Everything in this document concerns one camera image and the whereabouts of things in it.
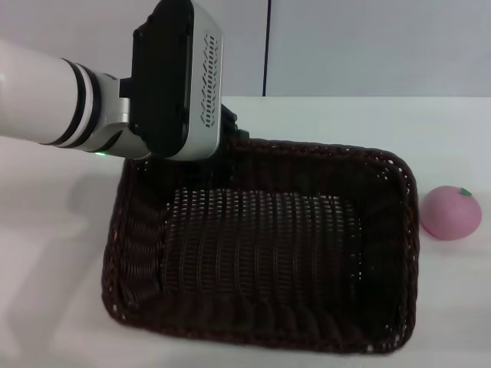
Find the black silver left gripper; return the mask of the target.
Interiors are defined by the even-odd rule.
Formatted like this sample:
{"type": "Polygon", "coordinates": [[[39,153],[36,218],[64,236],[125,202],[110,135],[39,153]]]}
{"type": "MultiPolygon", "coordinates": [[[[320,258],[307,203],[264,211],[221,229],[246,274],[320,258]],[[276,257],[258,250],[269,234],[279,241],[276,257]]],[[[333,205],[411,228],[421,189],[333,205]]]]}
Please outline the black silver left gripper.
{"type": "Polygon", "coordinates": [[[246,144],[237,115],[221,106],[223,33],[194,1],[157,4],[133,33],[129,128],[154,156],[199,161],[246,144]]]}

